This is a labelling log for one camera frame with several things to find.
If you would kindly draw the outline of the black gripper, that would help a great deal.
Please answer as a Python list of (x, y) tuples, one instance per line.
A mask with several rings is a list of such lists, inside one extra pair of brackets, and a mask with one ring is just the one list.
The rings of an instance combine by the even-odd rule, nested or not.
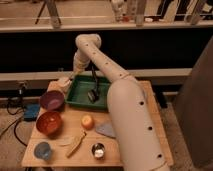
[(88, 98), (91, 102), (96, 102), (99, 99), (99, 82), (94, 67), (91, 67), (92, 76), (95, 82), (94, 88), (88, 92)]

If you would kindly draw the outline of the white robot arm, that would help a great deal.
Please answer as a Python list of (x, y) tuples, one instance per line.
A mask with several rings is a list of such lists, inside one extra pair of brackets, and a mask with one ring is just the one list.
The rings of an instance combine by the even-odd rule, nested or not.
[(170, 171), (141, 84), (100, 50), (98, 34), (78, 35), (75, 43), (74, 73), (92, 61), (111, 82), (107, 106), (124, 171)]

